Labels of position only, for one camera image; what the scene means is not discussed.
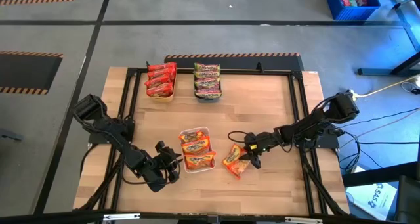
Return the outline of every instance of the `white tray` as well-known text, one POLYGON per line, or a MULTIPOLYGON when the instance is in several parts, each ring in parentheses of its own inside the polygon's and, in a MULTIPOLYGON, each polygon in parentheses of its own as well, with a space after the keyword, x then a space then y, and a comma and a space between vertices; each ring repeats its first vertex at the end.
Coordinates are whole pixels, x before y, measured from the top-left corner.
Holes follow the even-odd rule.
MULTIPOLYGON (((196 132, 197 130, 201 130, 204 133, 205 136, 209 137, 209 151, 210 152, 213 151, 213 149, 211 148, 210 130, 207 127, 197 127, 197 128, 194 128, 194 129, 187 129, 187 130, 182 131, 179 135, 186 135, 186 134, 189 134, 189 133, 196 132)), ((197 173, 197 172, 202 172, 202 171, 208 171, 208 170, 216 167, 215 159, 213 159, 213 161, 212 161, 213 167, 211 167, 211 168, 199 168, 199 169, 195 169, 195 170, 188 169, 187 166, 186 166, 185 154, 184 154, 183 149, 182 149, 182 155, 184 156, 184 169, 185 169, 186 173, 191 174, 191 173, 197 173)))

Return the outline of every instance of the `snack bag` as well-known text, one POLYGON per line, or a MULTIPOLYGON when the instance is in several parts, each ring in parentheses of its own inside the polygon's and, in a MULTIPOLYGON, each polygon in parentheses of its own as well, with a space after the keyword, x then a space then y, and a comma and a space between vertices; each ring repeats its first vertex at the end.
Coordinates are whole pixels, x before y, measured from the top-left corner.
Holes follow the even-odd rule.
POLYGON ((166 68, 175 68, 177 69, 177 64, 175 62, 168 62, 163 64, 154 64, 147 66, 148 71, 154 71, 154 70, 162 70, 166 68))
POLYGON ((214 65, 205 65, 200 63, 194 63, 194 70, 201 72, 201 71, 220 71, 221 66, 220 64, 214 65))
POLYGON ((217 78, 217 77, 220 77, 221 72, 220 71, 212 71, 212 72, 198 72, 198 71, 195 71, 194 75, 198 79, 217 78))
POLYGON ((197 141, 192 141, 188 143, 184 143, 182 145, 182 150, 184 151, 184 154, 201 154, 204 152, 209 151, 210 146, 210 139, 208 136, 202 137, 201 139, 198 139, 197 141))
POLYGON ((197 89, 219 89, 220 77, 214 79, 198 79, 194 82, 197 89))
POLYGON ((204 132, 195 131, 193 133, 189 133, 186 135, 179 135, 179 139, 181 140, 182 143, 188 143, 188 142, 196 141, 204 136, 205 136, 204 132))
POLYGON ((214 166, 213 159, 215 155, 215 151, 208 152, 204 155, 185 155, 186 167, 188 169, 211 168, 214 166))
POLYGON ((171 67, 171 68, 164 68, 161 70, 154 70, 154 71, 148 72, 147 75, 149 76, 149 79, 154 79, 164 74, 169 74, 169 77, 171 78, 171 80, 174 80, 176 73, 177 73, 177 70, 174 67, 171 67))
POLYGON ((222 96, 222 91, 220 89, 200 89, 196 90, 196 96, 205 99, 216 99, 222 96))
POLYGON ((163 85, 147 89, 146 94, 149 97, 169 97, 173 94, 172 83, 164 83, 163 85))
POLYGON ((157 87, 159 85, 162 85, 164 83, 170 83, 171 81, 171 76, 169 74, 164 74, 162 76, 156 77, 154 79, 148 80, 146 82, 144 82, 145 86, 149 89, 149 88, 153 88, 153 87, 157 87))
POLYGON ((239 160, 239 157, 244 154, 246 154, 245 149, 234 144, 230 149, 228 156, 223 160, 223 165, 225 165, 226 168, 228 168, 228 171, 238 179, 241 179, 241 174, 250 163, 249 160, 239 160))

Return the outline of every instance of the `blue plastic crate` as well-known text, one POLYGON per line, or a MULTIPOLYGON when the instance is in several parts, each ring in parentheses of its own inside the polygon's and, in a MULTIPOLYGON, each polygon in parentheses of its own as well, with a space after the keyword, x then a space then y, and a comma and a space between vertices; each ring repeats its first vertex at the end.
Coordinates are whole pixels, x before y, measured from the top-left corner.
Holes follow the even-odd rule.
POLYGON ((366 7, 346 7, 341 0, 327 0, 334 20, 367 20, 381 6, 379 0, 367 0, 366 7))

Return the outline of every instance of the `gray floor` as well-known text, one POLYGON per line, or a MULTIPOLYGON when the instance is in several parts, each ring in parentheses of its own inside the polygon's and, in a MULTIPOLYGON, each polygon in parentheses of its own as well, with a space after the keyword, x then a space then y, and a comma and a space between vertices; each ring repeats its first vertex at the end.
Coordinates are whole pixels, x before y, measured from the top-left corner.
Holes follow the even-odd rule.
MULTIPOLYGON (((398 21, 390 11, 390 0, 381 3, 382 8, 369 20, 398 21)), ((34 8, 0 7, 0 19, 95 20, 101 4, 102 0, 75 0, 34 8)), ((325 0, 110 0, 105 19, 329 21, 331 13, 325 0)), ((32 210, 92 30, 92 26, 0 26, 0 50, 64 53, 48 95, 0 94, 0 127, 25 136, 21 143, 0 139, 2 216, 32 210)), ((344 89, 364 94, 401 80, 354 72, 361 67, 393 68, 415 50, 402 27, 390 26, 103 26, 81 97, 101 94, 110 66, 143 67, 146 60, 158 63, 167 54, 266 52, 300 53, 305 70, 319 71, 324 95, 329 96, 344 89)), ((399 86, 356 103, 361 110, 356 121, 420 105, 418 96, 399 86)), ((347 129, 360 134, 394 119, 347 129)), ((418 141, 419 119, 420 114, 414 114, 360 140, 418 141)), ((46 212, 71 210, 87 136, 78 124, 72 124, 46 212)), ((341 144, 347 140, 340 138, 341 144)), ((413 161, 417 154, 413 145, 364 145, 362 149, 382 166, 413 161)), ((354 144, 347 145, 339 156, 354 151, 354 144)), ((364 155, 360 164, 376 168, 364 155)))
MULTIPOLYGON (((389 0, 381 4, 369 20, 399 21, 389 0)), ((111 0, 105 19, 331 21, 332 17, 326 0, 111 0)))
POLYGON ((0 26, 2 50, 64 54, 45 96, 0 93, 0 127, 24 136, 20 143, 0 139, 0 215, 32 209, 92 30, 90 26, 0 26))

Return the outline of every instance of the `wooden table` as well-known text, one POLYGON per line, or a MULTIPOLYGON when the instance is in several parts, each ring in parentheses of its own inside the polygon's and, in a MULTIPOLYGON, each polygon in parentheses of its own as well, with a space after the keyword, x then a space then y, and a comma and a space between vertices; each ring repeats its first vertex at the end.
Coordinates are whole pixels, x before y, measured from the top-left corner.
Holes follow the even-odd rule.
MULTIPOLYGON (((117 114, 126 71, 127 68, 110 68, 108 72, 102 100, 107 104, 111 117, 117 114)), ((211 171, 188 174, 182 164, 180 179, 157 193, 153 193, 146 185, 122 183, 118 211, 308 215, 301 162, 296 148, 289 154, 281 148, 263 154, 262 168, 249 166, 239 181, 221 164, 233 145, 227 138, 228 132, 242 130, 260 133, 294 122, 287 77, 222 75, 223 96, 215 104, 197 102, 192 90, 192 74, 177 76, 172 102, 154 102, 145 93, 146 77, 146 74, 142 74, 140 79, 133 144, 155 156, 154 146, 163 140, 167 146, 180 153, 179 133, 185 129, 205 126, 210 130, 213 149, 217 151, 217 165, 211 171)), ((317 72, 303 72, 303 79, 311 110, 323 99, 320 80, 317 72)), ((295 88, 299 98, 297 83, 295 88)), ((102 182, 109 150, 110 145, 100 145, 87 157, 74 208, 83 205, 102 182)), ((323 184, 340 207, 348 212, 337 156, 327 149, 317 149, 317 153, 323 184)), ((125 169, 124 176, 130 181, 136 181, 128 169, 125 169)), ((113 190, 114 185, 111 184, 106 207, 110 207, 113 190)), ((316 210, 319 210, 314 185, 312 193, 316 210)))

